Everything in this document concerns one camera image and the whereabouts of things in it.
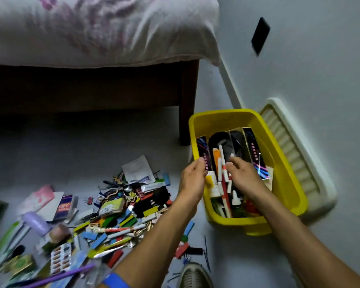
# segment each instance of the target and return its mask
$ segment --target person's left hand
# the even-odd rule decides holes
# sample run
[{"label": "person's left hand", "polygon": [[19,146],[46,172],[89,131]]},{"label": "person's left hand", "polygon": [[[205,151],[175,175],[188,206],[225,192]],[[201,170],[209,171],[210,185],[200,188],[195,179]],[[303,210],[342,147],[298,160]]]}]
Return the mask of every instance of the person's left hand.
[{"label": "person's left hand", "polygon": [[187,166],[181,173],[179,193],[177,200],[184,200],[192,208],[197,207],[204,191],[205,179],[208,174],[205,169],[205,161],[202,157]]}]

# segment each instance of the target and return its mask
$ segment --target baseboard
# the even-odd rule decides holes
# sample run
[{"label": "baseboard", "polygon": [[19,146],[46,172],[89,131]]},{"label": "baseboard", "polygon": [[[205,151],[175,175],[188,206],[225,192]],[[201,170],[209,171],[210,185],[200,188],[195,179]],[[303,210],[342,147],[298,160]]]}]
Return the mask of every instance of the baseboard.
[{"label": "baseboard", "polygon": [[224,82],[225,88],[228,92],[228,96],[231,100],[233,108],[234,109],[246,108],[244,105],[244,102],[241,100],[240,96],[238,95],[239,92],[237,91],[235,83],[231,79],[229,70],[225,67],[223,59],[221,59],[219,71],[220,71],[221,77],[223,78],[223,82]]}]

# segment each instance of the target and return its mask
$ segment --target purple stick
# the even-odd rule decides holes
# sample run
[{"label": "purple stick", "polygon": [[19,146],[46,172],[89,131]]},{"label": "purple stick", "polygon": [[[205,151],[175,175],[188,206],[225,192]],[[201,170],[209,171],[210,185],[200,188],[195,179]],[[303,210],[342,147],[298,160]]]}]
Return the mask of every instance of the purple stick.
[{"label": "purple stick", "polygon": [[46,285],[48,283],[58,281],[58,280],[63,279],[63,278],[67,278],[67,277],[72,276],[72,275],[77,274],[77,273],[86,272],[88,270],[91,270],[95,266],[96,266],[95,264],[89,264],[89,265],[83,266],[81,268],[72,270],[72,271],[60,273],[60,274],[58,274],[56,276],[51,276],[51,277],[45,278],[45,279],[43,279],[41,281],[34,282],[34,283],[29,284],[27,286],[23,286],[22,288],[35,288],[35,287],[39,287],[39,286],[42,286],[42,285]]}]

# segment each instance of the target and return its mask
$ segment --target shoe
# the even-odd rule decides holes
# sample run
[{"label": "shoe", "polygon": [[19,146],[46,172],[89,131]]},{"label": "shoe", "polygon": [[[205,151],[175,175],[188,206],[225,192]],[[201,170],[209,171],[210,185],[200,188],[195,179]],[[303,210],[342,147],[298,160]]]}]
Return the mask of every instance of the shoe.
[{"label": "shoe", "polygon": [[207,271],[198,263],[188,263],[184,266],[178,288],[213,288],[212,280]]}]

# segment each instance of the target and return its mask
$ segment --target black rectangular object on wall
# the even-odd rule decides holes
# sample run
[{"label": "black rectangular object on wall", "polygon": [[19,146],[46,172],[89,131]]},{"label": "black rectangular object on wall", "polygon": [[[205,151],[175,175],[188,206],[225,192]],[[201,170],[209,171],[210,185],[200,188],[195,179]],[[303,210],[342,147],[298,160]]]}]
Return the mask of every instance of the black rectangular object on wall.
[{"label": "black rectangular object on wall", "polygon": [[252,47],[256,52],[257,56],[259,56],[259,53],[263,48],[263,45],[265,43],[265,40],[267,39],[270,30],[271,28],[269,27],[268,23],[266,23],[264,18],[261,17],[251,40]]}]

